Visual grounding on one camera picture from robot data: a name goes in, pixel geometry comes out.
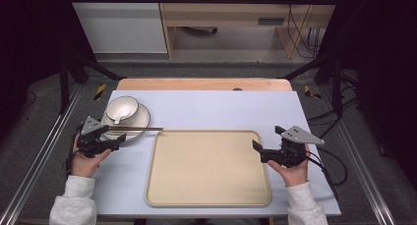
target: white plate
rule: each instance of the white plate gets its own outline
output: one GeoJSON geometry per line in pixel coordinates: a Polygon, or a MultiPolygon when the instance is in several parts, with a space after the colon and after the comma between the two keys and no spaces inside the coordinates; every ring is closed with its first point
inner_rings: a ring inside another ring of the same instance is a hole
{"type": "MultiPolygon", "coordinates": [[[[113,121],[110,120],[107,115],[103,115],[101,123],[108,126],[120,126],[120,127],[137,127],[137,128],[146,128],[150,122],[150,113],[148,109],[141,103],[139,103],[138,115],[136,116],[135,121],[130,124],[120,124],[114,125],[113,121]]],[[[143,131],[109,131],[103,135],[109,140],[116,140],[120,136],[127,134],[126,141],[131,141],[137,138],[143,131]]]]}

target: wooden tray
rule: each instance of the wooden tray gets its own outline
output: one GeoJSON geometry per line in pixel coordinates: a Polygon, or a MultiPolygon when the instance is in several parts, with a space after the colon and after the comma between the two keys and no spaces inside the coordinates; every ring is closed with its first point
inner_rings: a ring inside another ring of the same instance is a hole
{"type": "Polygon", "coordinates": [[[147,202],[152,206],[263,206],[266,167],[253,131],[163,131],[155,139],[147,202]]]}

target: white cabinet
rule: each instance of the white cabinet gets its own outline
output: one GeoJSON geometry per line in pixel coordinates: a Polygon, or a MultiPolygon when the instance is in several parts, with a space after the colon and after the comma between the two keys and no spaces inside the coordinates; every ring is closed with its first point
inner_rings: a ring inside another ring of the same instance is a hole
{"type": "Polygon", "coordinates": [[[94,53],[166,53],[156,3],[73,3],[94,53]]]}

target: white countertop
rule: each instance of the white countertop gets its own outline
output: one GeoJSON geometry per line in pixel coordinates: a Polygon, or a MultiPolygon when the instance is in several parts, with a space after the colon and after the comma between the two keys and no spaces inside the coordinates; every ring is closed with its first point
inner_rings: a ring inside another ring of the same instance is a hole
{"type": "MultiPolygon", "coordinates": [[[[150,127],[165,130],[253,130],[264,148],[279,148],[274,126],[293,126],[310,132],[295,91],[115,90],[110,101],[130,95],[149,109],[150,127]]],[[[268,167],[271,201],[262,207],[152,207],[146,190],[156,132],[144,132],[121,144],[100,164],[92,198],[99,215],[122,217],[269,217],[287,214],[282,178],[268,167]]],[[[328,216],[340,209],[321,169],[309,166],[315,199],[328,216]]]]}

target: white sleeve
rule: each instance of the white sleeve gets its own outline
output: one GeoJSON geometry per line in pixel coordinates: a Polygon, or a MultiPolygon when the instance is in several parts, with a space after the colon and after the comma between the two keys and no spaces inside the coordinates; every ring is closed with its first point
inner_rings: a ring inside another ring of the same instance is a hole
{"type": "Polygon", "coordinates": [[[290,225],[326,225],[328,220],[323,207],[313,198],[310,183],[287,188],[288,223],[290,225]]]}
{"type": "Polygon", "coordinates": [[[56,197],[49,215],[49,224],[95,224],[95,202],[90,197],[94,179],[69,176],[65,193],[56,197]]]}

